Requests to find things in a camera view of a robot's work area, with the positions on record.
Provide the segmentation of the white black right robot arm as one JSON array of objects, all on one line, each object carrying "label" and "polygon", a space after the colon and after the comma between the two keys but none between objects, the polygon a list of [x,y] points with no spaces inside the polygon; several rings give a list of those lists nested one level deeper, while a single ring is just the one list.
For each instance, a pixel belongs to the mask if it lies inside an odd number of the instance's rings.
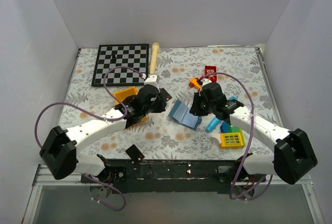
[{"label": "white black right robot arm", "polygon": [[254,116],[243,103],[227,99],[216,82],[203,80],[201,89],[194,94],[190,113],[195,116],[214,114],[217,119],[247,132],[271,150],[269,155],[246,152],[235,161],[233,169],[224,173],[231,179],[246,181],[253,175],[275,175],[293,185],[318,164],[305,131],[291,131]]}]

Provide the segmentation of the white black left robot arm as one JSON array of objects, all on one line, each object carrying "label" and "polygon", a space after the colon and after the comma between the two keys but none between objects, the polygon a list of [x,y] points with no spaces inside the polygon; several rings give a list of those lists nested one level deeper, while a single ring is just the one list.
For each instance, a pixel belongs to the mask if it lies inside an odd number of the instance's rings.
[{"label": "white black left robot arm", "polygon": [[137,95],[127,97],[101,119],[68,129],[54,127],[39,154],[56,180],[80,173],[91,175],[98,182],[106,182],[110,178],[109,163],[101,155],[86,155],[82,150],[103,137],[141,122],[150,113],[164,112],[170,98],[164,88],[145,85]]}]

